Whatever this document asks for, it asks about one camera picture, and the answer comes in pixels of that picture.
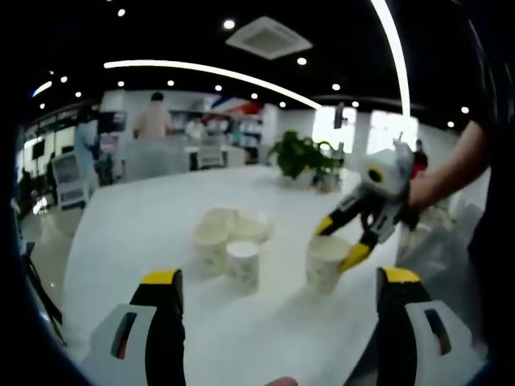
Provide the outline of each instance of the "ceiling air conditioner vent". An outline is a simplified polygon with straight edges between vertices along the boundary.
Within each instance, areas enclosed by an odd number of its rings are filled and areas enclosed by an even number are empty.
[[[313,47],[295,31],[266,16],[240,28],[225,42],[268,60]]]

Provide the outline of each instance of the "curved led light strip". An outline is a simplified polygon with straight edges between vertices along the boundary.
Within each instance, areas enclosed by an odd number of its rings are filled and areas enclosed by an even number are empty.
[[[43,83],[41,84],[33,93],[32,93],[32,97],[35,97],[36,95],[38,95],[40,92],[43,92],[45,91],[47,88],[50,88],[52,86],[52,81],[49,80],[47,83]]]
[[[261,80],[258,78],[254,78],[253,76],[248,76],[245,74],[241,74],[235,71],[224,70],[223,68],[206,66],[203,64],[195,64],[195,63],[186,63],[186,62],[176,62],[172,60],[120,60],[118,62],[107,62],[104,63],[104,68],[119,68],[119,67],[170,67],[170,68],[183,68],[186,70],[195,70],[202,72],[210,72],[212,74],[227,76],[229,78],[242,80],[247,83],[256,84],[257,86],[268,88],[269,90],[278,92],[286,97],[291,99],[295,99],[300,103],[304,103],[312,107],[315,110],[318,110],[322,107],[318,103],[312,101],[305,96],[299,95],[296,92],[290,91],[286,88],[277,86],[276,84],[267,82],[265,80]]]
[[[386,38],[388,39],[389,48],[392,51],[395,69],[397,70],[397,78],[399,80],[399,88],[401,90],[402,115],[409,117],[410,87],[408,85],[408,72],[406,70],[406,62],[404,61],[404,55],[402,54],[401,40],[399,39],[397,28],[395,28],[392,14],[389,12],[385,0],[370,0],[370,2],[381,21],[386,33]]]

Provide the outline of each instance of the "green plant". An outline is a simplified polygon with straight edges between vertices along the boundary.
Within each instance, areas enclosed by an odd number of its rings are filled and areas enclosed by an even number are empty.
[[[272,147],[270,155],[277,155],[277,164],[286,177],[297,179],[305,169],[314,170],[319,175],[341,164],[325,156],[320,149],[322,145],[331,147],[326,141],[314,143],[310,138],[299,138],[297,132],[288,130]]]

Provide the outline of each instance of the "tabletop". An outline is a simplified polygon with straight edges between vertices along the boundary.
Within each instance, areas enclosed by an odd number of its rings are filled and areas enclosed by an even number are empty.
[[[262,385],[279,376],[341,386],[377,324],[375,268],[394,264],[399,229],[349,270],[331,296],[306,289],[306,247],[318,222],[358,181],[348,172],[344,192],[319,195],[282,187],[274,168],[245,166],[100,189],[76,231],[64,280],[72,358],[84,357],[91,333],[117,304],[130,301],[143,276],[180,267],[188,386]],[[224,277],[204,280],[192,269],[192,229],[216,206],[273,221],[254,294],[241,296]],[[356,242],[359,220],[338,233]]]

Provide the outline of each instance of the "black ceiling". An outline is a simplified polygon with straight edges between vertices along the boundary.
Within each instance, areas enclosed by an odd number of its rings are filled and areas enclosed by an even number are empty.
[[[461,6],[451,0],[388,0],[404,50],[413,104],[443,115],[459,112],[476,89],[476,64]],[[170,68],[105,70],[112,60],[180,60],[225,68],[267,80],[319,103],[320,96],[342,95],[398,101],[398,80],[389,44],[369,0],[348,0],[317,6],[250,2],[243,6],[204,2],[155,0],[89,0],[59,5],[34,2],[17,34],[17,57],[23,74],[17,79],[23,95],[24,118],[46,110],[99,98],[116,88],[166,88],[223,93],[248,98],[258,92],[263,102],[285,100],[275,92],[201,72]],[[119,18],[117,11],[125,9]],[[260,16],[269,16],[313,43],[313,48],[269,61],[225,45],[232,34],[221,24],[233,18],[237,28]],[[299,56],[306,66],[296,63]],[[68,77],[66,84],[59,78]],[[31,93],[47,80],[53,87],[34,99]],[[339,92],[333,83],[341,84]],[[286,99],[288,107],[305,107]]]

